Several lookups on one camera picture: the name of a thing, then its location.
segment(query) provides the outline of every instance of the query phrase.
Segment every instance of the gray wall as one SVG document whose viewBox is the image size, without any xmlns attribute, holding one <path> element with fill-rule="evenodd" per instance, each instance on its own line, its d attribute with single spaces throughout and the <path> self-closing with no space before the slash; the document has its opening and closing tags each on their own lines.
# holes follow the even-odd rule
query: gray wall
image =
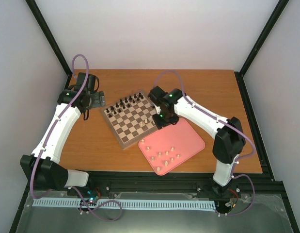
<svg viewBox="0 0 300 233">
<path fill-rule="evenodd" d="M 24 0 L 0 1 L 0 233 L 27 179 L 19 165 L 41 140 L 65 75 Z"/>
<path fill-rule="evenodd" d="M 68 61 L 102 69 L 239 70 L 277 2 L 37 0 Z"/>
<path fill-rule="evenodd" d="M 277 180 L 300 227 L 300 0 L 290 1 L 245 75 Z"/>
</svg>

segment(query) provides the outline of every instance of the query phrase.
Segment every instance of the black corner post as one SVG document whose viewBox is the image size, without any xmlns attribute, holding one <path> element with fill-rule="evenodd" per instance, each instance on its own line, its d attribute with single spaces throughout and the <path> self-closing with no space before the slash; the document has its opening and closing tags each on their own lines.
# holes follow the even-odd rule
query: black corner post
<svg viewBox="0 0 300 233">
<path fill-rule="evenodd" d="M 35 17 L 35 19 L 37 20 L 41 30 L 43 31 L 45 37 L 47 38 L 49 44 L 51 45 L 56 57 L 58 58 L 60 64 L 63 67 L 63 70 L 65 71 L 66 75 L 67 75 L 67 82 L 65 85 L 65 89 L 68 87 L 71 77 L 72 77 L 72 71 L 67 63 L 67 61 L 65 60 L 61 50 L 59 49 L 55 38 L 53 37 L 52 32 L 50 31 L 46 21 L 43 18 L 43 15 L 41 14 L 41 11 L 37 5 L 37 3 L 35 2 L 35 0 L 26 0 L 27 5 L 29 6 L 30 10 L 32 11 L 33 16 Z"/>
<path fill-rule="evenodd" d="M 273 28 L 273 26 L 277 22 L 279 16 L 281 15 L 282 11 L 284 10 L 284 8 L 285 8 L 285 6 L 287 5 L 288 2 L 289 2 L 289 0 L 279 0 L 278 1 L 275 9 L 271 13 L 267 23 L 264 26 L 264 29 L 262 30 L 260 36 L 258 37 L 255 45 L 253 46 L 249 56 L 247 57 L 245 63 L 243 64 L 243 66 L 242 66 L 242 68 L 239 72 L 239 74 L 242 78 L 246 74 L 246 72 L 248 71 L 248 69 L 249 69 L 251 63 L 253 62 L 255 56 L 259 52 L 259 50 L 262 47 L 264 41 L 266 40 L 266 38 L 269 35 L 271 29 Z"/>
</svg>

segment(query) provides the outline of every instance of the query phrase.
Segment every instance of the pink mat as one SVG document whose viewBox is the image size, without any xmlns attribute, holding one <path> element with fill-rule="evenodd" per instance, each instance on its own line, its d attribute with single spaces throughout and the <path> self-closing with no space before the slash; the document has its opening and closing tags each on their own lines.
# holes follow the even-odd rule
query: pink mat
<svg viewBox="0 0 300 233">
<path fill-rule="evenodd" d="M 160 176 L 205 148 L 203 139 L 183 118 L 175 125 L 148 135 L 138 145 L 154 172 Z"/>
</svg>

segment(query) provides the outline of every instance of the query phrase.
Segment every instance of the gray floor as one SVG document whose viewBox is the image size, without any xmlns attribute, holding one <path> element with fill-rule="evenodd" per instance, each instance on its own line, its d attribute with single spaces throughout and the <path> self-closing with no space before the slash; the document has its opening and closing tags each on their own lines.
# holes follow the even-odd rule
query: gray floor
<svg viewBox="0 0 300 233">
<path fill-rule="evenodd" d="M 127 196 L 122 195 L 121 198 L 127 199 Z M 248 206 L 247 202 L 245 198 L 239 200 L 233 212 L 236 213 Z M 17 229 L 18 233 L 292 232 L 283 203 L 277 195 L 258 196 L 253 208 L 237 217 L 218 217 L 216 213 L 202 211 L 124 210 L 122 217 L 115 222 L 103 222 L 91 214 L 80 215 L 78 209 L 31 207 L 31 203 L 32 198 L 29 197 Z M 118 211 L 98 210 L 97 213 L 112 218 Z"/>
</svg>

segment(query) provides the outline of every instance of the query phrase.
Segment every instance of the black metal frame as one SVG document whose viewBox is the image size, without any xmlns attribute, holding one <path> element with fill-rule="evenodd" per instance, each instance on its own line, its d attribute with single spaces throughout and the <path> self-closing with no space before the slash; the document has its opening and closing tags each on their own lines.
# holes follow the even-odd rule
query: black metal frame
<svg viewBox="0 0 300 233">
<path fill-rule="evenodd" d="M 47 26 L 37 4 L 34 0 L 26 0 L 48 42 L 54 50 L 58 60 L 67 74 L 66 87 L 68 87 L 72 72 L 61 53 L 50 29 Z M 283 198 L 285 209 L 294 232 L 300 232 L 294 218 L 293 211 L 289 199 L 287 197 L 284 185 L 282 182 L 274 180 L 274 176 L 270 167 L 268 156 L 264 147 L 264 143 L 259 131 L 257 121 L 252 109 L 247 88 L 244 83 L 244 75 L 249 69 L 252 61 L 256 57 L 264 41 L 269 35 L 271 29 L 275 25 L 280 14 L 284 10 L 289 0 L 279 0 L 264 29 L 262 30 L 258 40 L 252 48 L 248 58 L 246 59 L 240 72 L 235 72 L 236 81 L 242 97 L 243 105 L 248 117 L 249 125 L 256 144 L 257 153 L 262 166 L 262 174 L 250 174 L 254 183 L 256 193 L 265 194 L 280 194 Z M 165 176 L 158 176 L 153 172 L 90 172 L 90 177 L 100 187 L 103 196 L 113 197 L 114 194 L 120 192 L 178 192 L 178 193 L 193 193 L 196 192 L 200 198 L 210 198 L 211 200 L 219 201 L 224 198 L 213 196 L 205 189 L 205 184 L 209 183 L 212 173 L 168 173 Z M 238 187 L 242 193 L 250 193 L 251 185 L 246 179 L 233 180 L 233 187 Z M 24 203 L 28 194 L 28 186 L 24 191 L 22 201 L 15 216 L 10 232 L 15 232 L 17 225 L 24 208 Z"/>
</svg>

